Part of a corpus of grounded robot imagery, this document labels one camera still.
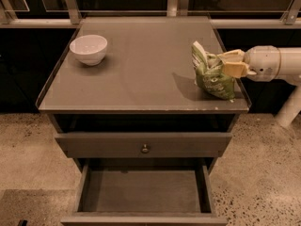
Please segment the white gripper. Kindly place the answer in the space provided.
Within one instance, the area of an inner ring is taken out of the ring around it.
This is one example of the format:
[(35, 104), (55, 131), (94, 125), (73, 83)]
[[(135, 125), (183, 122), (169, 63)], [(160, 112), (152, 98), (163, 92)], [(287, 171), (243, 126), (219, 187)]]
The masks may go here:
[(246, 52), (230, 50), (218, 57), (225, 63), (224, 74), (234, 78), (247, 77), (256, 82), (275, 79), (280, 67), (280, 52), (271, 45), (255, 46)]

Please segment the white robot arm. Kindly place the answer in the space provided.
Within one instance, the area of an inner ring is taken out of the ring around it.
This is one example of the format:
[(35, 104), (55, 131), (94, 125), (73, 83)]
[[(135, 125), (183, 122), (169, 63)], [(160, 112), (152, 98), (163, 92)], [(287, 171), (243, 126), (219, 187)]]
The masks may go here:
[(247, 77), (256, 82), (281, 79), (294, 85), (289, 99), (276, 115), (282, 127), (288, 127), (301, 111), (301, 48), (277, 48), (272, 45), (255, 46), (246, 52), (231, 50), (218, 57), (223, 73), (234, 78)]

